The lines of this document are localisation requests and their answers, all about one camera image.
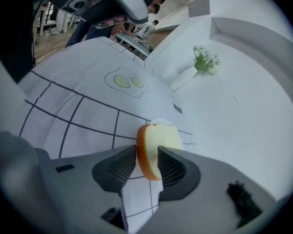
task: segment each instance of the green plant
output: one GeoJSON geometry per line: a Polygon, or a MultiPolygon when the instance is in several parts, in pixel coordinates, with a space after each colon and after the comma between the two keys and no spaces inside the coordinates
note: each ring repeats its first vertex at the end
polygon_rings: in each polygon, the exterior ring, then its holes
{"type": "Polygon", "coordinates": [[[217,55],[210,55],[204,46],[194,46],[195,54],[194,67],[197,71],[203,73],[215,73],[220,65],[220,60],[217,55]]]}

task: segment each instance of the egg illustration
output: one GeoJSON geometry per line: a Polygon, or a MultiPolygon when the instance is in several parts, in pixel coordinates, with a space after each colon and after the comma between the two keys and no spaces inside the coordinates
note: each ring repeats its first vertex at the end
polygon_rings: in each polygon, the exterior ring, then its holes
{"type": "Polygon", "coordinates": [[[126,68],[119,68],[105,76],[106,84],[120,92],[128,94],[134,98],[140,98],[143,93],[147,93],[147,84],[133,71],[126,68]]]}

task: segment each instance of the wooden floor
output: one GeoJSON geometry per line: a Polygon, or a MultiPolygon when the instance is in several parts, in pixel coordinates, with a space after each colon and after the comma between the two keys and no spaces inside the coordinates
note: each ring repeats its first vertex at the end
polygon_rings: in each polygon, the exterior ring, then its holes
{"type": "Polygon", "coordinates": [[[76,27],[77,24],[71,29],[68,29],[66,33],[61,33],[59,35],[52,35],[48,31],[44,31],[44,36],[38,39],[38,46],[35,51],[36,64],[42,62],[56,52],[63,50],[76,27]]]}

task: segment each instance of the black vent grille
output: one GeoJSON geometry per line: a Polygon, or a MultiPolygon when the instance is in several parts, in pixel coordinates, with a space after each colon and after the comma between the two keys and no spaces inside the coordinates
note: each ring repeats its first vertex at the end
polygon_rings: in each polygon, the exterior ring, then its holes
{"type": "Polygon", "coordinates": [[[186,175],[186,167],[183,163],[163,152],[159,152],[158,167],[161,171],[163,187],[177,184],[186,175]]]}
{"type": "Polygon", "coordinates": [[[136,146],[103,159],[92,168],[93,179],[106,192],[121,193],[136,166],[136,146]]]}
{"type": "Polygon", "coordinates": [[[135,165],[136,157],[132,154],[128,154],[111,163],[107,168],[107,172],[114,180],[125,185],[135,165]]]}

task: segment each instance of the white tablecloth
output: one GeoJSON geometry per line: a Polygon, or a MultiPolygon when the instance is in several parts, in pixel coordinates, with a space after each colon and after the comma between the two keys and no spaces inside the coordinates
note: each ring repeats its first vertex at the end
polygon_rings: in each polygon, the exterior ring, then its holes
{"type": "MultiPolygon", "coordinates": [[[[145,69],[143,60],[107,38],[87,40],[54,54],[20,83],[26,101],[13,133],[51,158],[81,156],[135,144],[140,126],[163,117],[194,152],[179,99],[145,69]]],[[[129,232],[154,214],[161,181],[143,177],[139,164],[123,189],[129,232]]]]}

